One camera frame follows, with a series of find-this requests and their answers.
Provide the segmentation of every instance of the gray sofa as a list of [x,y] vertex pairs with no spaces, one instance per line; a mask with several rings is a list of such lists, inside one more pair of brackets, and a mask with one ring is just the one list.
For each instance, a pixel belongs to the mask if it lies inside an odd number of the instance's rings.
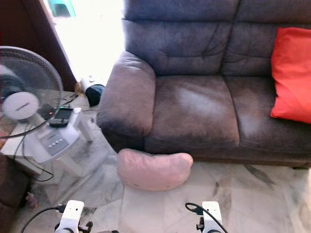
[[116,152],[311,167],[311,125],[270,117],[277,28],[311,29],[310,0],[125,0],[122,23],[97,119]]

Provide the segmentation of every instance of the red cushion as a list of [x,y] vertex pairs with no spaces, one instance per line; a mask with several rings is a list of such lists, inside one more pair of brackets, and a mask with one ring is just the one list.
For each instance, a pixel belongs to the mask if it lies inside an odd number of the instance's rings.
[[272,55],[275,118],[311,124],[311,30],[279,28]]

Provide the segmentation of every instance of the pink cushion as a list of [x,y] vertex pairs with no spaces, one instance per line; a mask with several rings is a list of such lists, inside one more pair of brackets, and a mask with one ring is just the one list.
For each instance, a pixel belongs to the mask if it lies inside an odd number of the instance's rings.
[[175,188],[190,175],[193,159],[189,154],[151,155],[122,149],[118,156],[118,175],[131,187],[163,191]]

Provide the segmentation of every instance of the power cord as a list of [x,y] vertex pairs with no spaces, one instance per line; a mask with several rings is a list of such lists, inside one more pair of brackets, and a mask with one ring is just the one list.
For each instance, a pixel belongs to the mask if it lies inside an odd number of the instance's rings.
[[210,216],[217,224],[220,226],[220,228],[225,232],[228,233],[228,231],[224,228],[224,226],[206,209],[204,209],[202,206],[199,206],[197,204],[188,202],[185,204],[185,207],[187,210],[190,210],[191,212],[196,213],[197,215],[203,215],[203,212],[207,213],[208,216]]
[[36,168],[40,169],[41,171],[44,171],[44,172],[46,172],[46,173],[48,173],[48,174],[51,175],[51,176],[50,176],[48,179],[46,179],[46,180],[38,180],[38,179],[36,179],[35,177],[32,177],[32,179],[34,179],[35,181],[38,181],[38,182],[45,182],[45,181],[49,181],[50,179],[52,179],[52,178],[54,177],[54,174],[53,174],[53,173],[51,173],[51,172],[45,170],[44,168],[41,168],[41,167],[37,166],[36,164],[34,164],[33,162],[31,162],[31,160],[29,160],[29,159],[25,156],[25,141],[24,141],[24,138],[23,138],[23,140],[22,140],[22,156],[23,156],[24,159],[26,159],[26,160],[28,161],[28,163],[32,164],[33,166],[35,166]]
[[46,208],[44,210],[41,210],[39,211],[38,213],[36,213],[34,216],[32,216],[26,223],[25,225],[23,226],[23,228],[21,229],[20,233],[24,233],[26,227],[28,226],[28,224],[35,218],[37,217],[39,214],[45,212],[45,211],[48,211],[48,210],[58,210],[60,213],[63,213],[64,210],[66,208],[66,205],[58,205],[56,207],[49,207],[49,208]]
[[46,179],[46,180],[38,180],[38,179],[36,179],[36,178],[33,177],[33,176],[31,176],[31,178],[34,179],[35,181],[38,181],[38,182],[49,181],[50,179],[52,179],[52,178],[54,177],[54,174],[51,173],[51,172],[49,172],[49,171],[47,171],[47,170],[45,170],[45,169],[43,169],[43,168],[41,168],[41,167],[39,167],[39,166],[37,166],[36,164],[34,164],[33,162],[31,162],[31,160],[29,160],[29,159],[25,156],[25,141],[24,141],[24,139],[25,139],[25,135],[23,136],[22,140],[19,142],[18,146],[17,146],[16,149],[15,149],[15,152],[14,152],[14,155],[13,155],[13,164],[14,164],[14,168],[15,168],[17,171],[23,172],[24,174],[26,174],[27,176],[29,176],[29,174],[25,173],[25,172],[22,171],[22,170],[17,169],[16,166],[15,166],[16,154],[17,154],[17,151],[18,151],[19,147],[22,145],[22,156],[23,156],[23,158],[24,158],[25,160],[27,160],[28,163],[30,163],[30,164],[32,164],[33,166],[35,166],[36,168],[38,168],[38,169],[40,169],[41,171],[46,172],[46,173],[48,173],[48,174],[51,175],[51,177],[49,177],[49,178]]
[[66,101],[65,103],[62,103],[62,105],[66,105],[66,104],[73,102],[76,98],[78,98],[78,95],[74,93],[69,98],[71,98],[71,99]]

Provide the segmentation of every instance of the seat cushion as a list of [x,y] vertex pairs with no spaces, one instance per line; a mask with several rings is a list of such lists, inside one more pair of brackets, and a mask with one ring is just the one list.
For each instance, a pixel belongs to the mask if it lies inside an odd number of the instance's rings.
[[147,152],[191,153],[238,143],[236,115],[222,76],[157,78],[153,126],[145,138]]
[[250,149],[311,153],[311,124],[270,117],[276,90],[270,77],[225,77],[240,132],[240,145]]

